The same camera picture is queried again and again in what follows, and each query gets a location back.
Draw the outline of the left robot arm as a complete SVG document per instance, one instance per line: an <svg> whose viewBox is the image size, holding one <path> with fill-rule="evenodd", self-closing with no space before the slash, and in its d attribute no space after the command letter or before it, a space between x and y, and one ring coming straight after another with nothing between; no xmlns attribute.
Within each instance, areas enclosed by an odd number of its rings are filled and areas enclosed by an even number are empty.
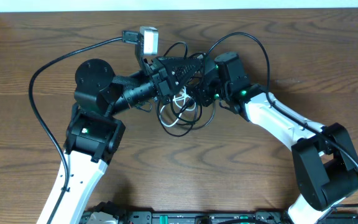
<svg viewBox="0 0 358 224"><path fill-rule="evenodd" d="M156 57L122 77L104 60L83 62L75 73L63 160L38 223L79 223L126 130L114 115L152 98L169 101L201 66L200 58Z"/></svg>

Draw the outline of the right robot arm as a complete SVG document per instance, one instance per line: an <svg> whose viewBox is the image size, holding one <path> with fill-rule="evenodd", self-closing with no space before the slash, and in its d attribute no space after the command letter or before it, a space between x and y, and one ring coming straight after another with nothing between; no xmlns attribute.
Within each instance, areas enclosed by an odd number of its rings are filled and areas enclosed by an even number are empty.
<svg viewBox="0 0 358 224"><path fill-rule="evenodd" d="M358 190L358 156L344 126L325 126L252 84L237 53L201 57L201 101L224 101L225 109L268 131L292 154L300 196L287 213L292 223L318 223Z"/></svg>

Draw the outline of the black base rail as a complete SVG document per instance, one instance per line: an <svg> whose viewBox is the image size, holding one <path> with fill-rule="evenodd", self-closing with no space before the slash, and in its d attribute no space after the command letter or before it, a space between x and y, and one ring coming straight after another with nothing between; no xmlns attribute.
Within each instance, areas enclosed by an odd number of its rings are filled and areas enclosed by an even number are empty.
<svg viewBox="0 0 358 224"><path fill-rule="evenodd" d="M209 223L291 223L289 215L278 210L242 213L155 212L151 209L126 210L112 202L101 202L82 214L80 224L209 224Z"/></svg>

